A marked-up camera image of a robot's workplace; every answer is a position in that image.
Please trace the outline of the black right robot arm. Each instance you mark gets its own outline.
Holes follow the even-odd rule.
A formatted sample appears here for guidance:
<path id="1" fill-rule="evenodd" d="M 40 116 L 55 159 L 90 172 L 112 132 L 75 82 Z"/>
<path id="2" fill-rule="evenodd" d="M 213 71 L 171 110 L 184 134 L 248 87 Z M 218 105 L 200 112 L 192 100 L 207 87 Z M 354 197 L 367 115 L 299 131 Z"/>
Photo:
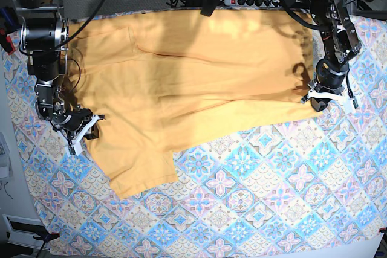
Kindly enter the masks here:
<path id="1" fill-rule="evenodd" d="M 80 155 L 84 138 L 99 136 L 97 122 L 104 116 L 82 108 L 63 86 L 67 74 L 68 44 L 80 32 L 69 34 L 63 0 L 13 0 L 21 26 L 19 51 L 27 57 L 28 73 L 36 78 L 35 107 L 67 143 L 68 155 Z"/>

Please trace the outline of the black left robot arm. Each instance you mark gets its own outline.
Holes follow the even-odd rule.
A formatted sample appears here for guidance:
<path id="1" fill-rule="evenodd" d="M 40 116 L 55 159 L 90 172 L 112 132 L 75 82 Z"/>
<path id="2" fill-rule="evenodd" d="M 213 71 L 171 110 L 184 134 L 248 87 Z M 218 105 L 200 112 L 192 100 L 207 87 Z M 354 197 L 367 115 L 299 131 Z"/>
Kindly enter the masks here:
<path id="1" fill-rule="evenodd" d="M 308 23 L 297 15 L 285 0 L 279 0 L 284 10 L 296 22 L 311 30 L 317 30 L 324 45 L 325 55 L 315 67 L 315 77 L 308 84 L 309 90 L 301 102 L 310 102 L 316 112 L 327 108 L 334 100 L 343 106 L 345 113 L 352 114 L 358 102 L 349 81 L 350 60 L 362 47 L 351 22 L 344 0 L 310 0 Z"/>

